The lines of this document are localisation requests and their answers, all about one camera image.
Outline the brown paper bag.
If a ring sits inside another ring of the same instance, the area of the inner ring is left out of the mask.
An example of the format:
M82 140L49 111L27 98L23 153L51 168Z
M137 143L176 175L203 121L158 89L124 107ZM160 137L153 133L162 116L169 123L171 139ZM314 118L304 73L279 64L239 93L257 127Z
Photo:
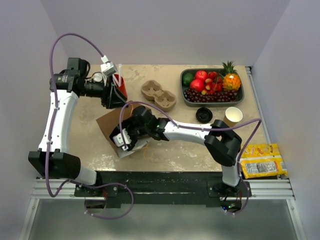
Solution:
M99 117L96 122L117 156L124 158L146 147L151 138L147 136L139 138L131 150L123 150L122 145L124 143L119 129L121 110L121 107L113 109L109 113Z

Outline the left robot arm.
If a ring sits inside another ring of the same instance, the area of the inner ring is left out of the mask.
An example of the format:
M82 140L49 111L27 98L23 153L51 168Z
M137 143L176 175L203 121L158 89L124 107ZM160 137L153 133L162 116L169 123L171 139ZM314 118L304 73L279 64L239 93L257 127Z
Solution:
M86 191L99 196L104 184L97 172L81 165L81 160L69 154L72 116L81 96L98 98L106 109L121 108L127 97L115 86L112 75L116 66L106 56L101 58L102 80L88 80L88 61L70 57L67 68L50 79L50 109L46 128L38 149L30 151L28 161L42 177L69 179L86 185Z

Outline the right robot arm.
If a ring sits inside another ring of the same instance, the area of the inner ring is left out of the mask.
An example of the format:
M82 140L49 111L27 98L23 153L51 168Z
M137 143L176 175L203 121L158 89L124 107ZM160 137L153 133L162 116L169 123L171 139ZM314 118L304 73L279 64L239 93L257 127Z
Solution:
M149 108L139 105L128 119L119 122L109 138L121 152L138 148L146 138L200 144L222 167L222 182L215 185L215 190L230 197L241 190L237 160L242 139L222 120L212 124L183 123L155 117Z

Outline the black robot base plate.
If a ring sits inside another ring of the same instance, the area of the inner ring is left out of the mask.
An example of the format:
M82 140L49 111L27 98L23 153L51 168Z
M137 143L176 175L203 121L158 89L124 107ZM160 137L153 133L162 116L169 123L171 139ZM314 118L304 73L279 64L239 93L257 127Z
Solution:
M145 172L99 171L95 188L76 186L74 195L106 201L107 208L122 204L140 205L203 205L220 207L251 197L249 182L240 181L231 188L223 184L222 173L215 171Z

